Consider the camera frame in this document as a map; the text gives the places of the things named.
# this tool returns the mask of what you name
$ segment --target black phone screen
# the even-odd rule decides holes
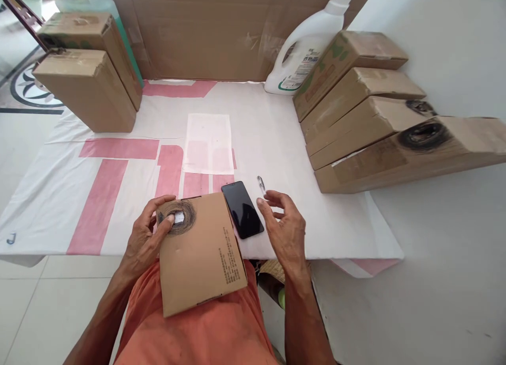
[[[241,181],[225,185],[221,190],[240,238],[248,238],[264,231],[264,226]]]

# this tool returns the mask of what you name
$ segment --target person's left hand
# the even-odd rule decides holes
[[[134,282],[139,279],[157,258],[162,241],[174,224],[174,215],[167,216],[153,234],[153,227],[157,221],[153,213],[162,204],[175,198],[174,195],[164,195],[151,199],[133,223],[132,234],[118,269],[126,280]]]

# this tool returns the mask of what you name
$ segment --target detergent bottle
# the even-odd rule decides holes
[[[304,20],[289,35],[267,77],[266,92],[293,95],[318,61],[323,50],[343,29],[344,13],[351,0],[330,0],[322,11]],[[284,60],[286,53],[292,52]]]

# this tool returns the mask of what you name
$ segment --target flattened cardboard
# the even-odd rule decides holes
[[[382,33],[339,32],[294,95],[299,121],[306,118],[350,68],[397,70],[407,60],[407,54]]]
[[[94,132],[132,131],[135,108],[105,51],[52,53],[33,75]]]
[[[145,79],[265,81],[288,35],[329,0],[114,0]],[[352,0],[347,26],[367,0]]]
[[[506,162],[499,119],[433,117],[315,172],[323,193],[379,187]]]
[[[55,13],[37,35],[47,47],[106,51],[135,110],[139,110],[142,87],[109,13]]]
[[[193,225],[180,235],[169,233],[160,248],[164,317],[248,285],[223,193],[186,200],[195,210]],[[157,210],[159,221],[173,210],[171,203]]]
[[[370,95],[392,99],[422,99],[426,96],[402,72],[353,68],[300,123],[306,142],[313,141]]]
[[[306,145],[314,170],[435,116],[426,101],[371,96]]]

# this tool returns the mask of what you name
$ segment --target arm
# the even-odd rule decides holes
[[[286,362],[335,365],[306,263],[306,222],[288,195],[269,190],[265,197],[267,201],[259,198],[257,205],[286,278]],[[282,208],[284,213],[273,212],[270,207]]]
[[[174,223],[174,215],[169,215],[153,234],[156,222],[152,216],[153,212],[163,203],[175,198],[173,195],[165,195],[150,200],[141,216],[133,224],[132,234],[120,266],[112,276],[104,296],[100,299],[90,324],[70,352],[64,365],[109,364],[130,292],[137,279],[157,258],[162,240]]]

